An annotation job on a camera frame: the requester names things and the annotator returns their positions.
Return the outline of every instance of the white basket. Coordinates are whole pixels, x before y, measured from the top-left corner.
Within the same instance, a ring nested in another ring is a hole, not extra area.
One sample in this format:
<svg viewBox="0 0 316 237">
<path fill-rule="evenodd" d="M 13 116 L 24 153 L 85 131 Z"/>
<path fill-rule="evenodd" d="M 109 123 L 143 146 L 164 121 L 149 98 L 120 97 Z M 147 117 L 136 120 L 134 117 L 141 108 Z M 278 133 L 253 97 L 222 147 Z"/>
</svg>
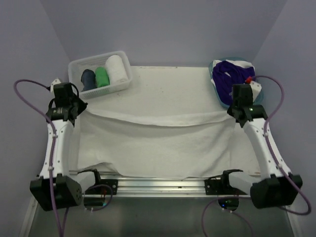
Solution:
<svg viewBox="0 0 316 237">
<path fill-rule="evenodd" d="M 113 93 L 116 91 L 128 89 L 129 84 L 133 79 L 133 76 L 132 76 L 132 70 L 129 64 L 129 60 L 127 58 L 127 55 L 123 51 L 115 51 L 111 53 L 100 54 L 97 56 L 83 58 L 83 59 L 79 59 L 79 60 L 71 62 L 68 66 L 69 82 L 73 83 L 78 88 L 79 91 L 82 91 L 83 84 L 81 82 L 81 75 L 83 71 L 85 69 L 90 69 L 92 71 L 95 71 L 95 69 L 98 67 L 104 67 L 105 62 L 112 55 L 118 55 L 122 58 L 124 67 L 126 70 L 126 74 L 128 77 L 128 81 L 125 81 L 123 83 L 113 84 L 113 85 L 110 84 L 108 86 L 80 92 L 79 93 L 80 98 L 90 99 L 90 98 L 98 97 L 101 95 Z"/>
</svg>

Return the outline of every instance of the navy blue rolled cloth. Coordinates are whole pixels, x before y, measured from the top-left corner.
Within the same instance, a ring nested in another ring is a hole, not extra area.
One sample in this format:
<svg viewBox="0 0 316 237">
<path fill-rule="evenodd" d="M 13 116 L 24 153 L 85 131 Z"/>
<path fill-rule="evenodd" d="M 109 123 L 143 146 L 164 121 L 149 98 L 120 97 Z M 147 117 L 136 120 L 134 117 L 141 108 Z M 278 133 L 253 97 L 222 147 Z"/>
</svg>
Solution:
<svg viewBox="0 0 316 237">
<path fill-rule="evenodd" d="M 81 75 L 81 82 L 84 85 L 82 91 L 92 90 L 97 88 L 95 83 L 95 73 L 90 69 L 86 69 L 83 71 Z"/>
<path fill-rule="evenodd" d="M 220 100 L 226 105 L 231 105 L 233 103 L 231 96 L 233 85 L 244 84 L 248 77 L 255 75 L 255 70 L 253 67 L 242 68 L 223 61 L 216 64 L 212 75 Z"/>
</svg>

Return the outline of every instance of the green towel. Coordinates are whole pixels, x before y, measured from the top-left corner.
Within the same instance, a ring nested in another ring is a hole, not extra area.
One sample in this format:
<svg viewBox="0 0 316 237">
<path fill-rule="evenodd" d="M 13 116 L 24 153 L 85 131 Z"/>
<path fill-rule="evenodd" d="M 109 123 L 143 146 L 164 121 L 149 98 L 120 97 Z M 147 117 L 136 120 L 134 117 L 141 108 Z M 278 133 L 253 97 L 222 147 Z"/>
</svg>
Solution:
<svg viewBox="0 0 316 237">
<path fill-rule="evenodd" d="M 95 80 L 97 82 L 97 87 L 110 85 L 108 73 L 103 67 L 98 67 L 95 70 Z"/>
</svg>

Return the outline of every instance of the white rolled towel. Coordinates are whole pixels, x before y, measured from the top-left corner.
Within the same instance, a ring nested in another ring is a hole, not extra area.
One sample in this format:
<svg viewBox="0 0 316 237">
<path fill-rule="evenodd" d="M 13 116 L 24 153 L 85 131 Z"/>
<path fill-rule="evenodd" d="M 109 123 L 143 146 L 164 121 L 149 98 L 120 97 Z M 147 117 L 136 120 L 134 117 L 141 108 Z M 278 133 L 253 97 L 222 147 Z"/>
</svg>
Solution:
<svg viewBox="0 0 316 237">
<path fill-rule="evenodd" d="M 109 76 L 110 85 L 128 80 L 123 60 L 118 55 L 113 55 L 108 58 L 105 62 L 105 69 Z"/>
</svg>

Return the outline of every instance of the teal basket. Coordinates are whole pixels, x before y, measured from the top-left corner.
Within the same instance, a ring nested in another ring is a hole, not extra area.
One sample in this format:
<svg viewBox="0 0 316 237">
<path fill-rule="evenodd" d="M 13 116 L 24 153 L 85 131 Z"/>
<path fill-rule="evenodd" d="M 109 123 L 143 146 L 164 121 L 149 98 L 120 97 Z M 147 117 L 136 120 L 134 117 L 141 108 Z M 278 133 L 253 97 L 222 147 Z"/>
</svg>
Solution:
<svg viewBox="0 0 316 237">
<path fill-rule="evenodd" d="M 219 59 L 221 61 L 224 60 L 232 60 L 232 61 L 246 61 L 243 58 L 238 58 L 238 57 L 229 57 L 229 58 L 221 58 Z M 213 61 L 210 63 L 210 65 L 208 66 L 208 70 L 209 70 L 209 74 L 211 76 L 211 79 L 213 78 Z M 219 95 L 217 93 L 216 87 L 213 85 L 217 99 L 219 101 L 219 103 L 221 104 L 221 106 L 223 106 L 224 108 L 229 108 L 229 105 L 224 104 L 221 99 L 219 98 Z M 255 101 L 253 102 L 254 105 L 260 105 L 263 101 L 263 90 L 260 91 L 259 95 L 257 96 L 257 98 L 255 99 Z"/>
</svg>

